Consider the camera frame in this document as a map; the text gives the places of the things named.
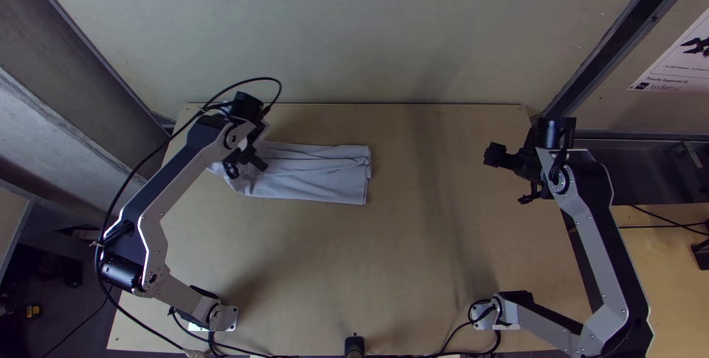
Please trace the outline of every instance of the wooden table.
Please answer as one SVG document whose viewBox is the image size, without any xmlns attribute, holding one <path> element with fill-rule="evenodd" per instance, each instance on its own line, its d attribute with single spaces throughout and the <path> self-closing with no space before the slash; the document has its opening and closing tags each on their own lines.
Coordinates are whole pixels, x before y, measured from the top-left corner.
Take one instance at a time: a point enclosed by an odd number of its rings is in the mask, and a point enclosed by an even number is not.
<svg viewBox="0 0 709 358">
<path fill-rule="evenodd" d="M 196 107 L 184 107 L 178 127 Z M 369 354 L 426 354 L 465 321 L 472 301 L 501 290 L 526 289 L 576 320 L 591 314 L 555 203 L 519 205 L 528 183 L 482 164 L 489 142 L 514 151 L 522 144 L 530 125 L 522 107 L 281 104 L 268 121 L 269 140 L 369 145 L 369 200 L 358 207 L 254 199 L 202 174 L 162 225 L 173 273 L 241 309 L 236 332 L 218 341 L 273 354 L 340 355 L 344 338 L 357 332 Z M 167 157 L 183 143 L 177 137 Z M 631 230 L 628 244 L 652 265 L 662 259 L 643 255 L 643 234 L 675 235 L 667 248 L 673 254 L 686 245 L 684 233 L 667 232 Z M 665 268 L 695 269 L 687 260 Z M 652 268 L 639 272 L 653 276 Z M 654 292 L 651 302 L 665 304 Z M 165 316 L 164 304 L 126 293 L 121 304 L 180 344 L 205 348 Z M 492 341 L 491 332 L 466 328 L 450 347 L 481 351 Z M 120 314 L 109 348 L 174 351 Z M 548 348 L 514 331 L 500 351 Z"/>
</svg>

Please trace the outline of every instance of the black cable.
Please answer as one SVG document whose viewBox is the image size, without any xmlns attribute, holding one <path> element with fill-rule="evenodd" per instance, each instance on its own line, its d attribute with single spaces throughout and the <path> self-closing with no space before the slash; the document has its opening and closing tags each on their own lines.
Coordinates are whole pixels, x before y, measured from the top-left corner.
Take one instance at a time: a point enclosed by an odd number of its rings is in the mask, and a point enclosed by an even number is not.
<svg viewBox="0 0 709 358">
<path fill-rule="evenodd" d="M 668 218 L 665 218 L 665 217 L 660 216 L 660 215 L 658 215 L 658 214 L 655 214 L 655 213 L 652 213 L 652 212 L 647 211 L 647 210 L 645 210 L 645 209 L 642 209 L 642 208 L 640 208 L 640 207 L 638 207 L 638 206 L 636 206 L 636 205 L 634 205 L 634 204 L 631 204 L 630 207 L 633 207 L 635 210 L 638 210 L 638 211 L 640 211 L 641 213 L 645 213 L 645 214 L 647 214 L 648 216 L 658 218 L 658 219 L 663 220 L 663 221 L 665 221 L 665 222 L 669 222 L 669 223 L 672 224 L 672 225 L 640 225 L 640 226 L 638 226 L 638 227 L 626 226 L 626 227 L 618 227 L 618 228 L 624 229 L 624 230 L 631 230 L 631 229 L 634 229 L 634 228 L 640 228 L 640 229 L 647 229 L 647 228 L 683 228 L 683 229 L 685 229 L 685 230 L 688 230 L 689 232 L 693 232 L 693 233 L 696 233 L 696 234 L 699 234 L 699 235 L 709 236 L 709 233 L 702 232 L 702 231 L 698 231 L 698 230 L 694 230 L 694 229 L 690 228 L 690 227 L 693 227 L 693 226 L 696 226 L 696 225 L 702 225 L 702 224 L 704 224 L 705 222 L 694 222 L 694 223 L 692 223 L 692 224 L 680 224 L 679 222 L 672 221 L 672 220 L 670 220 L 670 219 L 668 219 Z"/>
<path fill-rule="evenodd" d="M 98 277 L 98 279 L 97 279 L 97 281 L 98 281 L 98 286 L 99 286 L 100 289 L 103 291 L 104 295 L 106 296 L 106 299 L 107 299 L 108 301 L 110 301 L 111 304 L 113 304 L 113 305 L 116 307 L 116 309 L 117 309 L 118 311 L 120 311 L 121 313 L 123 313 L 125 316 L 127 316 L 130 320 L 132 320 L 133 322 L 135 322 L 137 325 L 139 325 L 140 327 L 144 328 L 146 331 L 151 332 L 151 333 L 154 334 L 155 336 L 158 336 L 159 338 L 163 339 L 164 341 L 170 343 L 172 346 L 174 346 L 175 348 L 178 348 L 179 350 L 183 350 L 184 348 L 183 348 L 181 345 L 177 344 L 176 342 L 170 340 L 169 338 L 167 338 L 167 337 L 164 336 L 163 334 L 161 334 L 161 333 L 159 333 L 158 331 L 154 330 L 154 329 L 151 328 L 150 326 L 147 326 L 145 323 L 139 321 L 136 317 L 134 317 L 134 316 L 131 315 L 129 312 L 127 312 L 123 307 L 121 307 L 120 304 L 118 304 L 118 302 L 108 293 L 108 291 L 106 290 L 106 286 L 103 284 L 103 281 L 101 280 L 101 271 L 100 271 L 100 254 L 102 253 L 101 250 L 102 250 L 102 245 L 103 245 L 103 236 L 104 236 L 104 234 L 106 233 L 106 227 L 108 227 L 109 221 L 111 220 L 111 214 L 113 213 L 113 209 L 115 209 L 116 204 L 118 203 L 118 199 L 119 199 L 120 196 L 123 194 L 123 191 L 126 189 L 126 187 L 128 186 L 129 182 L 131 181 L 131 179 L 133 179 L 133 177 L 134 177 L 135 174 L 138 172 L 138 170 L 139 170 L 145 163 L 147 163 L 147 161 L 150 160 L 150 158 L 152 158 L 153 156 L 155 156 L 155 155 L 156 155 L 158 152 L 160 152 L 162 149 L 167 148 L 168 144 L 169 144 L 172 140 L 174 140 L 175 137 L 177 137 L 178 135 L 180 135 L 194 120 L 196 120 L 198 117 L 202 116 L 202 115 L 203 115 L 204 113 L 206 113 L 207 111 L 209 111 L 209 110 L 211 110 L 211 109 L 214 109 L 214 107 L 211 107 L 211 106 L 210 106 L 210 104 L 211 104 L 212 102 L 214 102 L 214 100 L 218 99 L 220 96 L 222 96 L 224 93 L 230 91 L 231 89 L 234 89 L 234 88 L 236 88 L 236 87 L 238 87 L 238 86 L 242 86 L 242 85 L 244 85 L 244 84 L 253 83 L 253 82 L 256 82 L 256 81 L 272 81 L 272 82 L 278 84 L 278 92 L 276 93 L 273 102 L 271 102 L 271 104 L 267 107 L 267 109 L 270 110 L 270 107 L 277 101 L 278 97 L 281 95 L 281 90 L 282 90 L 282 88 L 283 88 L 281 82 L 278 81 L 278 80 L 276 80 L 275 78 L 271 78 L 271 77 L 249 78 L 249 79 L 246 79 L 246 80 L 243 80 L 243 81 L 239 81 L 238 83 L 234 83 L 234 84 L 228 86 L 227 88 L 224 88 L 223 90 L 217 92 L 217 93 L 216 93 L 214 96 L 212 96 L 212 98 L 210 98 L 204 105 L 202 105 L 202 107 L 197 111 L 197 113 L 195 113 L 194 116 L 192 116 L 192 118 L 190 118 L 182 127 L 180 127 L 177 131 L 175 131 L 165 142 L 163 142 L 162 144 L 160 144 L 160 146 L 159 146 L 157 149 L 155 149 L 154 151 L 152 151 L 152 152 L 151 152 L 148 156 L 146 156 L 143 160 L 141 160 L 140 162 L 138 162 L 138 164 L 133 168 L 133 170 L 131 171 L 131 173 L 126 177 L 126 180 L 123 182 L 123 184 L 121 185 L 121 187 L 118 189 L 118 192 L 116 193 L 116 196 L 113 198 L 113 201 L 111 201 L 111 204 L 109 205 L 109 209 L 106 211 L 106 217 L 104 217 L 104 219 L 103 219 L 103 224 L 102 224 L 102 226 L 101 226 L 101 231 L 100 231 L 99 236 L 98 236 L 98 238 L 97 238 L 96 252 L 95 252 L 95 254 L 94 254 L 94 267 L 95 267 L 96 275 L 97 275 L 97 277 Z"/>
<path fill-rule="evenodd" d="M 171 313 L 170 313 L 170 314 L 172 315 L 172 319 L 175 320 L 175 323 L 177 324 L 177 326 L 178 326 L 180 329 L 182 329 L 182 331 L 184 331 L 186 334 L 189 334 L 190 336 L 194 337 L 195 339 L 198 339 L 198 340 L 201 340 L 201 341 L 203 341 L 203 342 L 206 342 L 206 343 L 210 346 L 210 348 L 211 348 L 212 346 L 216 345 L 217 347 L 228 348 L 228 349 L 230 349 L 230 350 L 238 351 L 238 352 L 240 352 L 240 353 L 248 354 L 248 355 L 256 355 L 256 356 L 264 357 L 264 358 L 276 358 L 276 357 L 279 357 L 279 356 L 275 356 L 275 355 L 263 354 L 263 353 L 257 353 L 257 352 L 254 352 L 254 351 L 249 351 L 249 350 L 246 350 L 246 349 L 243 349 L 243 348 L 234 347 L 234 346 L 232 346 L 232 345 L 222 344 L 222 343 L 216 342 L 216 341 L 210 341 L 209 339 L 205 339 L 204 337 L 197 336 L 196 334 L 194 334 L 194 333 L 192 333 L 191 331 L 189 331 L 186 327 L 182 326 L 182 324 L 181 324 L 181 323 L 179 322 L 179 320 L 177 319 L 177 316 L 175 315 L 175 311 L 174 311 L 174 310 L 171 310 Z"/>
<path fill-rule="evenodd" d="M 437 353 L 431 354 L 431 355 L 426 355 L 426 356 L 424 356 L 424 357 L 422 357 L 422 358 L 439 358 L 439 357 L 446 357 L 446 356 L 448 356 L 448 355 L 467 355 L 467 356 L 469 356 L 469 357 L 482 357 L 482 356 L 484 356 L 484 355 L 494 353 L 494 352 L 497 350 L 497 348 L 500 346 L 500 342 L 501 342 L 501 340 L 502 340 L 502 335 L 501 335 L 501 332 L 500 332 L 500 331 L 495 331 L 495 344 L 493 345 L 492 348 L 490 348 L 490 349 L 487 350 L 487 351 L 483 351 L 483 352 L 472 352 L 472 351 L 446 351 L 446 350 L 445 350 L 445 349 L 448 347 L 448 344 L 451 343 L 451 340 L 452 340 L 453 337 L 456 335 L 456 333 L 458 333 L 458 331 L 459 331 L 460 329 L 464 328 L 465 326 L 474 325 L 475 323 L 480 322 L 480 321 L 483 320 L 486 316 L 488 316 L 492 311 L 495 311 L 495 307 L 494 307 L 494 306 L 491 306 L 491 307 L 485 309 L 485 310 L 480 314 L 480 316 L 478 316 L 478 317 L 475 318 L 475 319 L 473 319 L 473 318 L 470 316 L 470 310 L 473 308 L 473 306 L 475 306 L 476 304 L 489 303 L 489 302 L 490 302 L 489 300 L 477 300 L 475 303 L 472 303 L 472 304 L 470 305 L 470 308 L 469 308 L 468 311 L 467 311 L 467 322 L 458 325 L 458 327 L 456 327 L 456 328 L 451 332 L 451 334 L 450 334 L 450 335 L 448 336 L 448 338 L 443 342 L 443 345 L 441 346 L 441 349 L 440 349 Z"/>
<path fill-rule="evenodd" d="M 564 137 L 564 144 L 561 147 L 561 151 L 556 154 L 552 167 L 549 169 L 549 180 L 554 182 L 554 185 L 559 183 L 559 174 L 561 174 L 561 166 L 564 165 L 566 161 L 566 155 L 569 151 L 569 145 L 571 145 L 571 133 L 566 132 L 566 128 L 561 130 L 559 138 Z"/>
<path fill-rule="evenodd" d="M 207 336 L 207 338 L 209 339 L 209 351 L 212 351 L 212 354 L 214 354 L 214 356 L 215 356 L 216 358 L 225 358 L 226 355 L 220 354 L 220 353 L 216 350 L 216 348 L 214 347 L 215 341 L 214 341 L 214 332 L 213 332 L 213 331 L 210 331 L 210 332 L 209 332 L 209 336 Z"/>
<path fill-rule="evenodd" d="M 111 288 L 109 289 L 109 293 L 111 292 L 111 290 L 113 290 L 113 285 L 111 285 Z M 106 305 L 106 301 L 108 301 L 108 300 L 109 300 L 109 299 L 104 298 L 104 299 L 103 299 L 103 303 L 101 303 L 101 306 L 98 307 L 98 308 L 96 309 L 96 311 L 94 311 L 93 314 L 89 315 L 85 320 L 83 320 L 82 323 L 79 323 L 75 328 L 72 329 L 71 332 L 69 332 L 68 334 L 66 334 L 66 336 L 64 336 L 64 338 L 63 338 L 62 340 L 60 340 L 57 344 L 55 344 L 54 347 L 50 348 L 46 353 L 44 353 L 44 355 L 42 356 L 42 358 L 46 358 L 46 357 L 47 357 L 48 355 L 50 355 L 54 350 L 56 350 L 57 348 L 59 348 L 60 345 L 64 344 L 64 342 L 65 342 L 67 339 L 69 339 L 69 338 L 72 336 L 72 334 L 74 334 L 77 330 L 79 330 L 79 329 L 81 328 L 81 326 L 84 326 L 87 322 L 89 322 L 89 321 L 91 320 L 91 318 L 93 318 L 96 314 L 98 314 L 99 311 L 101 311 L 101 309 L 103 309 L 103 307 Z"/>
</svg>

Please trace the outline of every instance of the white cloth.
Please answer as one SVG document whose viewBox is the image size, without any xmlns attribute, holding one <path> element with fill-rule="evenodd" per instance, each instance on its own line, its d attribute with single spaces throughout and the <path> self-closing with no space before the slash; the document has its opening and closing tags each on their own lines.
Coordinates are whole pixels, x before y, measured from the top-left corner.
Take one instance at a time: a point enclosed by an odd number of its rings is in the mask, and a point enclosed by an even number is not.
<svg viewBox="0 0 709 358">
<path fill-rule="evenodd" d="M 236 192 L 246 196 L 314 200 L 363 205 L 371 178 L 370 150 L 364 145 L 299 145 L 259 141 L 256 155 L 268 168 L 237 165 L 239 177 L 231 179 L 222 162 L 208 170 L 224 177 Z"/>
</svg>

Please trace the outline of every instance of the poster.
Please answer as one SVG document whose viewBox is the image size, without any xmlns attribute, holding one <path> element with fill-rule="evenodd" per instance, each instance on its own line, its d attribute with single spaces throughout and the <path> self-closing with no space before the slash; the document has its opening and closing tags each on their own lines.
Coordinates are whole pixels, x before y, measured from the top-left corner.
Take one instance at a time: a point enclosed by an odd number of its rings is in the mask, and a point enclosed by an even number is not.
<svg viewBox="0 0 709 358">
<path fill-rule="evenodd" d="M 628 90 L 709 94 L 709 10 Z"/>
</svg>

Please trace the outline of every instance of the robotic arm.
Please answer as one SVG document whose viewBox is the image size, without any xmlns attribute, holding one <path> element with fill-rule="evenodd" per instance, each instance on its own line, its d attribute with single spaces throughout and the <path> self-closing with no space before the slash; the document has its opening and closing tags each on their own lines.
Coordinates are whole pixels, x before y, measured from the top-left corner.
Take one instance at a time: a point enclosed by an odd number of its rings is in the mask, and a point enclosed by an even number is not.
<svg viewBox="0 0 709 358">
<path fill-rule="evenodd" d="M 224 116 L 198 118 L 185 147 L 128 201 L 105 231 L 99 266 L 102 278 L 133 295 L 173 306 L 183 319 L 202 328 L 234 329 L 239 314 L 235 306 L 171 275 L 165 264 L 168 242 L 160 220 L 214 162 L 223 162 L 225 167 L 251 163 L 265 170 L 267 165 L 256 156 L 253 143 L 266 127 L 263 103 L 243 92 L 237 92 Z"/>
<path fill-rule="evenodd" d="M 610 212 L 606 168 L 587 150 L 572 149 L 574 127 L 572 118 L 538 119 L 517 154 L 493 142 L 484 163 L 530 181 L 532 192 L 519 199 L 522 204 L 543 198 L 559 205 L 593 315 L 579 323 L 538 305 L 526 291 L 499 292 L 470 314 L 478 317 L 493 307 L 497 315 L 477 329 L 525 328 L 571 357 L 644 357 L 653 337 L 648 302 Z"/>
</svg>

